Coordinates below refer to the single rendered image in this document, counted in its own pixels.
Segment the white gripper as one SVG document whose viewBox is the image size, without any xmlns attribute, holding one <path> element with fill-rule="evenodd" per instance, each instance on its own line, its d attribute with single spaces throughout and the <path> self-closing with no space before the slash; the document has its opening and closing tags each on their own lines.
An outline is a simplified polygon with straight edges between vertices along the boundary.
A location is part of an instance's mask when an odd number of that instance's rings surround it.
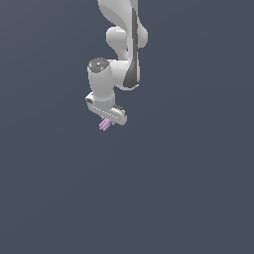
<svg viewBox="0 0 254 254">
<path fill-rule="evenodd" d="M 91 91 L 86 97 L 85 101 L 88 109 L 99 115 L 102 119 L 104 119 L 99 124 L 99 129 L 103 129 L 103 131 L 107 130 L 110 127 L 111 122 L 117 123 L 119 125 L 124 125 L 127 122 L 127 114 L 126 111 L 115 104 L 115 93 L 112 93 L 108 97 L 99 98 L 94 95 L 94 92 Z"/>
</svg>

